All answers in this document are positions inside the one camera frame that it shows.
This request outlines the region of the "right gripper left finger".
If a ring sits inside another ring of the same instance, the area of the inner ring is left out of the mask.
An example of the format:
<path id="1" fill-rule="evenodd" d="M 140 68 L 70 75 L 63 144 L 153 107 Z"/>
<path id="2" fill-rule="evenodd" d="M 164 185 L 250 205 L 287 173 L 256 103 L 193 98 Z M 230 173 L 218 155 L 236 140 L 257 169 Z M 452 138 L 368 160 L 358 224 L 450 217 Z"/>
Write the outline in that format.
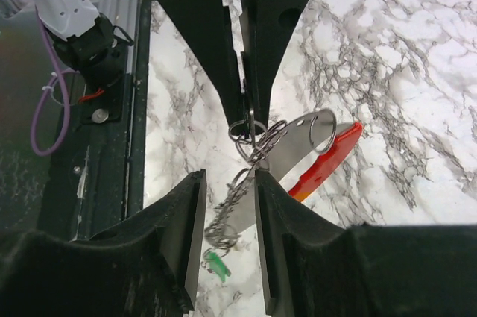
<path id="1" fill-rule="evenodd" d="M 183 316 L 195 307 L 206 173 L 88 240 L 1 234 L 3 316 Z"/>

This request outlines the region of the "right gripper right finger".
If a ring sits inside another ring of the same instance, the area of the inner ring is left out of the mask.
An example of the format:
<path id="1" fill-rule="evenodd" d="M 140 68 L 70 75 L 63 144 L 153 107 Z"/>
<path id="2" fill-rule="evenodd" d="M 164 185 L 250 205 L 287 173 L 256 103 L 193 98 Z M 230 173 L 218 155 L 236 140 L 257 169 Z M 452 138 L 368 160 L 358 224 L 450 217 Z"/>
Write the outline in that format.
<path id="1" fill-rule="evenodd" d="M 343 229 L 255 177 L 268 316 L 474 316 L 476 227 Z"/>

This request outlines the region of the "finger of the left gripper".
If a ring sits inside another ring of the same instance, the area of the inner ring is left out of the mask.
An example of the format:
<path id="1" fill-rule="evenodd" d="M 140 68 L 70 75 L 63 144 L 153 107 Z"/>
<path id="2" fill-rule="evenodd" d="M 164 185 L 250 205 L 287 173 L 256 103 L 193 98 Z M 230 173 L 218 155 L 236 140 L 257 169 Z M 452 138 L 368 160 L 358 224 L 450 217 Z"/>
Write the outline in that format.
<path id="1" fill-rule="evenodd" d="M 229 125 L 245 118 L 230 10 L 222 0 L 157 0 L 216 89 Z"/>
<path id="2" fill-rule="evenodd" d="M 241 0 L 245 88 L 257 121 L 268 122 L 272 86 L 308 1 Z"/>

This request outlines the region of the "green key tag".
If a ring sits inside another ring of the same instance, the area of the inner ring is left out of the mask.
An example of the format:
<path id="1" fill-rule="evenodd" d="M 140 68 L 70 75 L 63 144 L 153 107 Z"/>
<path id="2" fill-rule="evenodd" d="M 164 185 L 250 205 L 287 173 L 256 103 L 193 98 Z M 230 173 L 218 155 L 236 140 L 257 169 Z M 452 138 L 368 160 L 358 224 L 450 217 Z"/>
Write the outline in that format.
<path id="1" fill-rule="evenodd" d="M 213 249 L 205 250 L 202 259 L 202 267 L 210 274 L 216 275 L 222 283 L 231 276 L 231 271 L 224 263 L 221 256 Z"/>

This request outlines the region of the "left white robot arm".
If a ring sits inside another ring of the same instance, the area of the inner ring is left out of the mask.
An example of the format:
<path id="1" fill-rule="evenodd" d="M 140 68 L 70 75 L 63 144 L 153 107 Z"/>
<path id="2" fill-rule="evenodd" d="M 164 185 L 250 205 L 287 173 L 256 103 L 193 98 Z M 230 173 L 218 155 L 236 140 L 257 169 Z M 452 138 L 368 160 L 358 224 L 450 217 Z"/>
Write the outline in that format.
<path id="1" fill-rule="evenodd" d="M 244 49 L 233 49 L 229 10 L 222 0 L 157 0 L 217 90 L 234 136 L 262 133 L 271 89 L 308 0 L 241 0 Z M 94 88 L 117 80 L 113 26 L 89 0 L 34 0 L 60 59 Z"/>

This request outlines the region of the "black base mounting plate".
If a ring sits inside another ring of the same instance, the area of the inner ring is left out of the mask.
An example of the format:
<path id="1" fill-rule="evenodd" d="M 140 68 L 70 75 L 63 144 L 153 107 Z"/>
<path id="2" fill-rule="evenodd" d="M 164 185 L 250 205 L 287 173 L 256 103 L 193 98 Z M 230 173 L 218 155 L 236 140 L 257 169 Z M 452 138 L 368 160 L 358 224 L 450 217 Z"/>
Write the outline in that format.
<path id="1" fill-rule="evenodd" d="M 31 149 L 30 127 L 48 79 L 49 59 L 32 11 L 1 21 L 1 229 L 41 230 L 88 239 L 143 208 L 151 0 L 138 0 L 122 25 L 135 38 L 124 51 L 120 117 L 88 122 L 73 104 L 61 146 Z"/>

